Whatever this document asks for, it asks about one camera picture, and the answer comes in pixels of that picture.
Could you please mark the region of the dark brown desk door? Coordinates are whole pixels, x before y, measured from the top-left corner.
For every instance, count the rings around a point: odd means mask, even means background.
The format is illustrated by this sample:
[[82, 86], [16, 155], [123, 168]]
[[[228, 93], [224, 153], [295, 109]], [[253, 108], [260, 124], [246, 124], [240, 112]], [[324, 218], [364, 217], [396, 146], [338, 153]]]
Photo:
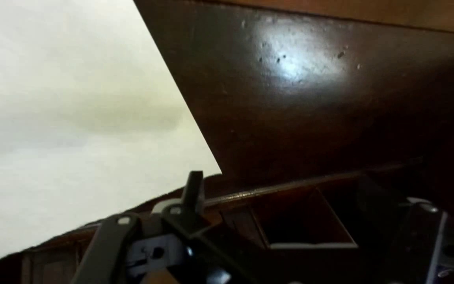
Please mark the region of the dark brown desk door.
[[237, 183], [412, 160], [454, 124], [454, 32], [221, 2], [134, 2]]

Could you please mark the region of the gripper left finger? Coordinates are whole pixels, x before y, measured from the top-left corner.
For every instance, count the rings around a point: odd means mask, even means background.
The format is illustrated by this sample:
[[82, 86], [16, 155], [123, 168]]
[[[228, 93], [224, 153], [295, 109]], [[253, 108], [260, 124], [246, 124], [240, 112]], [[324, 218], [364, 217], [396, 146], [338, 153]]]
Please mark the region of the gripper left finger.
[[253, 284], [238, 235], [200, 215], [202, 197], [203, 172], [191, 171], [181, 198], [157, 204], [148, 219], [106, 218], [71, 284], [144, 284], [159, 270], [179, 284]]

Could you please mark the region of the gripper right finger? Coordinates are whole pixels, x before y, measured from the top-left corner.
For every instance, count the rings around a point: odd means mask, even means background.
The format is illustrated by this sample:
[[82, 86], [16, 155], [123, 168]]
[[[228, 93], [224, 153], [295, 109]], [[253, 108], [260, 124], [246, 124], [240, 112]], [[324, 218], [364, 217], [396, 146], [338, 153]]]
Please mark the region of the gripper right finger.
[[357, 203], [380, 245], [375, 284], [432, 284], [447, 214], [430, 201], [405, 196], [373, 176], [358, 181]]

